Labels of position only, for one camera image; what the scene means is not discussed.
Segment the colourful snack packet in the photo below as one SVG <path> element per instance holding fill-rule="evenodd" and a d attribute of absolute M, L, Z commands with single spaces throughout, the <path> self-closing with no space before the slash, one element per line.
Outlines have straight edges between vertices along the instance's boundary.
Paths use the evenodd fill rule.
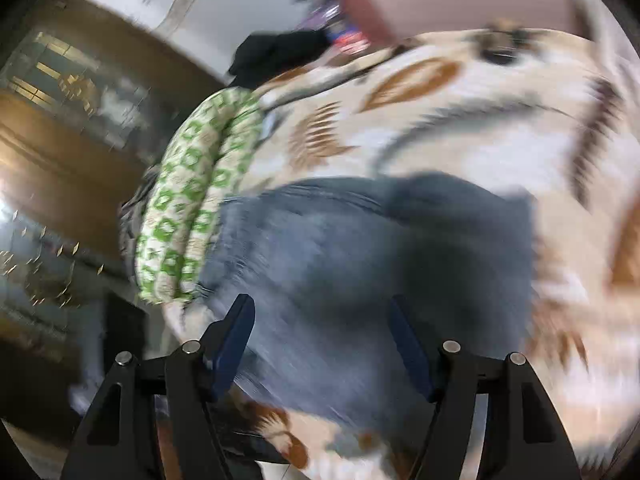
<path fill-rule="evenodd" d="M 337 3 L 326 8 L 323 18 L 323 29 L 326 32 L 326 36 L 342 53 L 349 55 L 360 54 L 370 47 L 369 39 L 346 18 Z"/>

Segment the green white folded quilt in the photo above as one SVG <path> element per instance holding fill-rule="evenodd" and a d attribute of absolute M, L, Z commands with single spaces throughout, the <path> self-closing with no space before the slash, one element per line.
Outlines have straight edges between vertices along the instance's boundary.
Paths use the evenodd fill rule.
<path fill-rule="evenodd" d="M 221 202 L 234 192 L 253 157 L 264 114 L 250 90 L 209 96 L 168 144 L 136 248 L 141 297 L 164 304 L 190 296 Z"/>

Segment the beige leaf print blanket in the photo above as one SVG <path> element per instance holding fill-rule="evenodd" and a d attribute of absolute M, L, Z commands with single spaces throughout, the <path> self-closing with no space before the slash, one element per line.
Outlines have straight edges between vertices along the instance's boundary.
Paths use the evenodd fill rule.
<path fill-rule="evenodd" d="M 593 41 L 519 30 L 518 60 L 500 66 L 478 55 L 483 35 L 430 32 L 404 53 L 293 70 L 252 91 L 262 132 L 204 263 L 227 200 L 298 181 L 446 174 L 529 194 L 532 301 L 515 350 L 532 359 L 579 465 L 601 472 L 639 419 L 639 107 Z M 162 305 L 179 338 L 219 318 L 198 281 Z M 273 407 L 264 435 L 311 479 L 392 478 L 390 453 L 420 437 L 260 404 Z"/>

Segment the black garment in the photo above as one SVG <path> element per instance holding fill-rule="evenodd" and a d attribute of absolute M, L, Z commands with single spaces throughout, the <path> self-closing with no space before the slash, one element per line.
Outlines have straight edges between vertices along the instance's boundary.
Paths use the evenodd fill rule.
<path fill-rule="evenodd" d="M 235 50 L 228 74 L 232 87 L 255 90 L 288 70 L 310 63 L 331 47 L 323 30 L 282 34 L 255 32 Z"/>

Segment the wooden glass door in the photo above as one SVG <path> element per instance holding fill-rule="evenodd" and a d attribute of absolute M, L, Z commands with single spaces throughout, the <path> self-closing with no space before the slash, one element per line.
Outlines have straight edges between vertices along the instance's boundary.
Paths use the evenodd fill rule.
<path fill-rule="evenodd" d="M 1 36 L 1 193 L 40 254 L 126 281 L 119 206 L 220 80 L 87 0 L 36 0 Z"/>

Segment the black hair clip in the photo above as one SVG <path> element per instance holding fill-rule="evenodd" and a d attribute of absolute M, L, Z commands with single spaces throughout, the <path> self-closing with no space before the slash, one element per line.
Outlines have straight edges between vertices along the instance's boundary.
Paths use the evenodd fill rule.
<path fill-rule="evenodd" d="M 478 55 L 486 62 L 500 66 L 515 63 L 521 40 L 503 32 L 490 32 L 477 40 Z"/>

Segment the grey denim jeans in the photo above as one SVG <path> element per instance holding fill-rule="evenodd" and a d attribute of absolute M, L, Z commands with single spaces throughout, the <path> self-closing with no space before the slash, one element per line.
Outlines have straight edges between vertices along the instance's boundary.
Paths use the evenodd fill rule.
<path fill-rule="evenodd" d="M 395 296 L 419 330 L 481 356 L 517 349 L 533 288 L 533 200 L 446 174 L 298 181 L 221 207 L 198 298 L 256 321 L 236 381 L 252 399 L 385 437 L 431 417 L 387 324 Z"/>

